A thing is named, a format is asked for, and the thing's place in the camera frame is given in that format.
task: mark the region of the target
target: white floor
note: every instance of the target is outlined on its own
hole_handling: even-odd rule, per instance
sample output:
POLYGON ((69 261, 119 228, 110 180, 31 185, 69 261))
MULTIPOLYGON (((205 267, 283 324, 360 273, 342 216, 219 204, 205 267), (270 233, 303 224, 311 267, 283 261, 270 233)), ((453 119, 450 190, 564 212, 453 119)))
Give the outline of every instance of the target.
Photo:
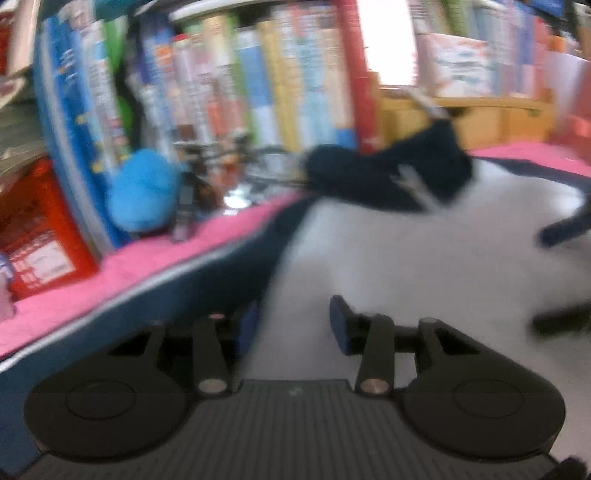
MULTIPOLYGON (((353 380, 359 359, 340 354, 329 326, 333 294, 401 325, 436 317, 553 382, 567 406, 553 453, 591 462, 591 338, 541 342, 525 328, 535 313, 591 300, 591 238, 550 251, 533 242, 581 202, 574 189, 486 163, 434 215, 322 201, 277 274, 242 376, 353 380)), ((397 373, 398 385, 412 379, 409 356, 397 373)))

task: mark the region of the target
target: ribbed black surface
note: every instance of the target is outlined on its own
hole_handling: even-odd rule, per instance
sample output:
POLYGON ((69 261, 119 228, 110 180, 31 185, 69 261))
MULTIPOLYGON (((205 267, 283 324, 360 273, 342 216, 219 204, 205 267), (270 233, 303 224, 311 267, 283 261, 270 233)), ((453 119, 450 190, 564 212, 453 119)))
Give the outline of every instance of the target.
POLYGON ((245 381, 142 457, 85 465, 46 455, 22 479, 538 480, 553 466, 544 455, 500 464, 438 452, 392 403, 362 398, 345 381, 245 381))

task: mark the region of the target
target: yellow book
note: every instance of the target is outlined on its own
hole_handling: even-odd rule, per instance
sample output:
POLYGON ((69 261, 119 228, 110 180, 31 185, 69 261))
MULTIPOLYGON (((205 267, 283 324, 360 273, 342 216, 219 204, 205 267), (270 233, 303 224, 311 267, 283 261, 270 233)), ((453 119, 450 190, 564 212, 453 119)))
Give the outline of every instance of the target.
POLYGON ((289 152, 301 151, 300 142, 296 130, 296 110, 288 93, 287 78, 285 77, 285 66, 279 52, 281 41, 274 20, 265 20, 257 24, 261 37, 267 70, 271 79, 279 131, 285 149, 289 152))

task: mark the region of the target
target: white label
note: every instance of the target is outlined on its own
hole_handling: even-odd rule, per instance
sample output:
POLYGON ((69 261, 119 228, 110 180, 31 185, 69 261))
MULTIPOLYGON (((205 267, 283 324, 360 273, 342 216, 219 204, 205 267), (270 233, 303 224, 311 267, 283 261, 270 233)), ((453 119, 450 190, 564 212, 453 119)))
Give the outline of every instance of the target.
POLYGON ((25 261, 41 283, 49 283, 74 271, 74 265, 57 241, 38 248, 27 255, 25 261))

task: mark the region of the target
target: red book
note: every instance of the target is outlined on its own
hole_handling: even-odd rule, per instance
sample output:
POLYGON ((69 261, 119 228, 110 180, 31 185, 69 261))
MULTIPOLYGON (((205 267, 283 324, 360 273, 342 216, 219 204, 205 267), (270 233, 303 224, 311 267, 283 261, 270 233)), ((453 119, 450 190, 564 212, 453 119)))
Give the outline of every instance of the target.
POLYGON ((371 154, 381 146, 381 142, 378 136, 376 106, 372 96, 372 79, 365 60, 357 1, 334 0, 334 5, 339 18, 349 72, 359 151, 371 154))

